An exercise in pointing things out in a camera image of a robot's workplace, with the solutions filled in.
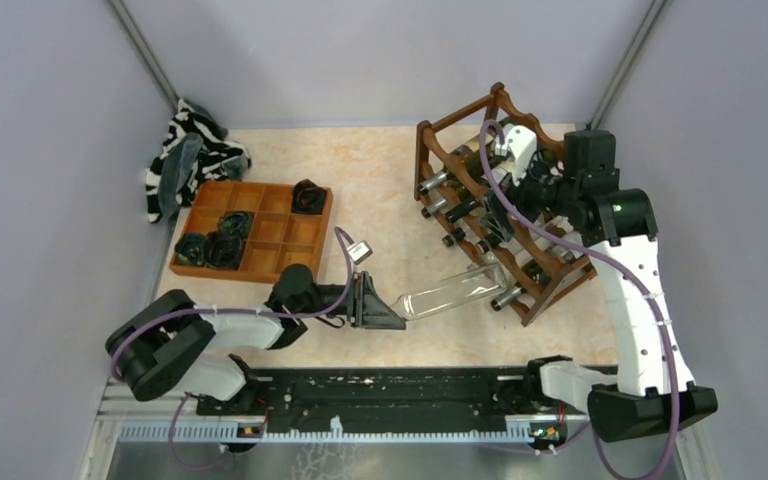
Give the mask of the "brown wooden wine rack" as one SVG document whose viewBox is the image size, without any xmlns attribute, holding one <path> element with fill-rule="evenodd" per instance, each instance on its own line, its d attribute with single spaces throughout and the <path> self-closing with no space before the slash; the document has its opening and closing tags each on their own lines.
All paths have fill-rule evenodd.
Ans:
<svg viewBox="0 0 768 480">
<path fill-rule="evenodd" d="M 482 111 L 502 131 L 475 135 L 444 149 L 439 132 Z M 587 256 L 558 244 L 580 236 L 562 225 L 554 200 L 564 145 L 550 138 L 532 113 L 518 110 L 502 83 L 471 104 L 417 126 L 414 197 L 421 213 L 446 231 L 478 266 L 502 267 L 502 291 L 490 302 L 510 308 L 524 327 L 596 275 Z"/>
</svg>

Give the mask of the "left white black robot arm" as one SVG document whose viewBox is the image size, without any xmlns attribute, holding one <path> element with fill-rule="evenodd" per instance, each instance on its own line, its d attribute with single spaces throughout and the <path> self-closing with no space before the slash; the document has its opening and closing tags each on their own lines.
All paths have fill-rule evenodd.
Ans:
<svg viewBox="0 0 768 480">
<path fill-rule="evenodd" d="M 350 274 L 344 285 L 315 281 L 303 264 L 283 269 L 268 301 L 257 309 L 197 305 L 182 289 L 149 304 L 106 340 L 112 375 L 140 402 L 176 388 L 221 400 L 237 414 L 260 399 L 249 366 L 221 350 L 284 349 L 308 330 L 306 320 L 344 317 L 355 328 L 406 329 L 407 320 L 375 291 L 367 272 Z"/>
</svg>

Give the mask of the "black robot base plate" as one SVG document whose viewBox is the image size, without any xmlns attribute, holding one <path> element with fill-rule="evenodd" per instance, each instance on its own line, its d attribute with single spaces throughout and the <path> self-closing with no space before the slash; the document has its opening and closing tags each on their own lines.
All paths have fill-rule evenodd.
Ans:
<svg viewBox="0 0 768 480">
<path fill-rule="evenodd" d="M 519 419 L 566 427 L 577 414 L 538 399 L 524 367 L 262 369 L 229 400 L 201 397 L 196 412 L 265 416 L 276 434 L 495 434 Z"/>
</svg>

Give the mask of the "dark green wine bottle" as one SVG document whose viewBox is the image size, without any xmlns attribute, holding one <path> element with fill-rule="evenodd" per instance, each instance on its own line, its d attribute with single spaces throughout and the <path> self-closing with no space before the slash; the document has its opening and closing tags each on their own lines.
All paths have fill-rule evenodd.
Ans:
<svg viewBox="0 0 768 480">
<path fill-rule="evenodd" d="M 509 125 L 515 125 L 516 121 L 511 116 L 507 116 L 502 118 L 501 120 L 498 120 L 500 126 L 507 128 Z M 494 131 L 488 131 L 487 136 L 484 141 L 480 141 L 478 135 L 473 136 L 469 140 L 465 141 L 461 145 L 457 146 L 455 149 L 449 152 L 450 155 L 454 155 L 460 159 L 462 159 L 462 162 L 464 164 L 469 163 L 468 161 L 471 161 L 473 158 L 478 158 L 478 168 L 481 169 L 480 165 L 480 154 L 479 150 L 482 147 L 484 150 L 489 151 L 488 156 L 492 156 L 492 144 L 496 140 L 497 134 L 494 133 Z M 429 187 L 430 189 L 436 188 L 441 183 L 438 182 L 437 185 L 433 185 L 432 187 Z M 425 190 L 421 190 L 420 193 L 427 193 L 429 191 L 429 188 L 426 188 Z"/>
</svg>

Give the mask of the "clear square spirit bottle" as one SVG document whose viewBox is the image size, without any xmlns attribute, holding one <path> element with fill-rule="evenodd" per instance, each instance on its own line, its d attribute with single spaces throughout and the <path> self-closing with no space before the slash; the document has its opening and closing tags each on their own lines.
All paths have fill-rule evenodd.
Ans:
<svg viewBox="0 0 768 480">
<path fill-rule="evenodd" d="M 484 235 L 476 244 L 476 247 L 482 253 L 488 253 L 511 238 L 511 233 L 505 228 L 486 226 L 487 234 Z"/>
</svg>

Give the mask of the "clear glass bottle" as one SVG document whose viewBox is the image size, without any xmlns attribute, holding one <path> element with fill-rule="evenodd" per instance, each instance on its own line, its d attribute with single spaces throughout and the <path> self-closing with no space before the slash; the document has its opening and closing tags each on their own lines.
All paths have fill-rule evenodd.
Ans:
<svg viewBox="0 0 768 480">
<path fill-rule="evenodd" d="M 408 321 L 419 320 L 498 295 L 509 285 L 506 271 L 499 263 L 474 265 L 462 273 L 400 295 L 390 308 Z"/>
</svg>

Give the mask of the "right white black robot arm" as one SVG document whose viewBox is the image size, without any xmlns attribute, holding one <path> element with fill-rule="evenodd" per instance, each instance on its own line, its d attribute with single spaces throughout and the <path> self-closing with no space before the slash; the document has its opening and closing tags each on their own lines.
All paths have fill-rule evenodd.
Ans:
<svg viewBox="0 0 768 480">
<path fill-rule="evenodd" d="M 679 432 L 716 412 L 714 389 L 699 385 L 678 347 L 658 264 L 658 227 L 648 195 L 624 189 L 615 165 L 616 139 L 605 130 L 564 137 L 558 166 L 546 164 L 534 132 L 514 126 L 494 132 L 479 153 L 485 174 L 496 159 L 513 160 L 503 181 L 491 180 L 494 199 L 508 218 L 546 237 L 534 217 L 544 211 L 566 218 L 578 241 L 551 235 L 558 246 L 581 253 L 594 267 L 608 304 L 618 352 L 614 375 L 565 357 L 532 362 L 536 376 L 523 398 L 536 412 L 559 401 L 587 414 L 597 438 L 614 443 Z"/>
</svg>

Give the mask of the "dark wine bottle black cap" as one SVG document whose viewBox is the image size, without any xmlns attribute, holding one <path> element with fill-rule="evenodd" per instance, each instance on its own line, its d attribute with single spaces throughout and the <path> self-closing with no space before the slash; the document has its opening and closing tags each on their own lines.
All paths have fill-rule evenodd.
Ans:
<svg viewBox="0 0 768 480">
<path fill-rule="evenodd" d="M 451 225 L 456 224 L 458 221 L 465 218 L 477 217 L 484 212 L 484 205 L 481 200 L 476 198 L 470 198 L 464 200 L 450 210 L 448 210 L 443 218 Z"/>
</svg>

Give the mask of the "green wine bottle silver neck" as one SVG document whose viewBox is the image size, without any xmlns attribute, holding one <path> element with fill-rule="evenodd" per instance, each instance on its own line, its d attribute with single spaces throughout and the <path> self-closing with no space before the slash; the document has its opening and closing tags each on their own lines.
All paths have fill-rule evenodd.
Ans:
<svg viewBox="0 0 768 480">
<path fill-rule="evenodd" d="M 453 207 L 454 204 L 446 198 L 440 197 L 431 201 L 428 205 L 421 208 L 421 215 L 428 219 L 436 214 L 444 214 L 448 209 Z"/>
</svg>

